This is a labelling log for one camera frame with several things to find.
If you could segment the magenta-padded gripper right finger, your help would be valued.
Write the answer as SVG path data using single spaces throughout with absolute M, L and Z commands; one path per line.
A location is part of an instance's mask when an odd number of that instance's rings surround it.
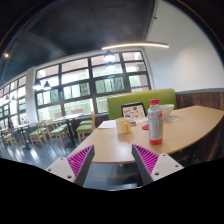
M 183 166 L 168 154 L 157 154 L 136 144 L 132 145 L 132 155 L 138 168 L 138 186 L 145 186 L 183 169 Z

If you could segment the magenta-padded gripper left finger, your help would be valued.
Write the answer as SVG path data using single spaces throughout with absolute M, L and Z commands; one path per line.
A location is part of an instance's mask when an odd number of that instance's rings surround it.
M 90 145 L 68 158 L 59 157 L 47 168 L 47 171 L 76 185 L 83 186 L 94 155 L 94 146 Z

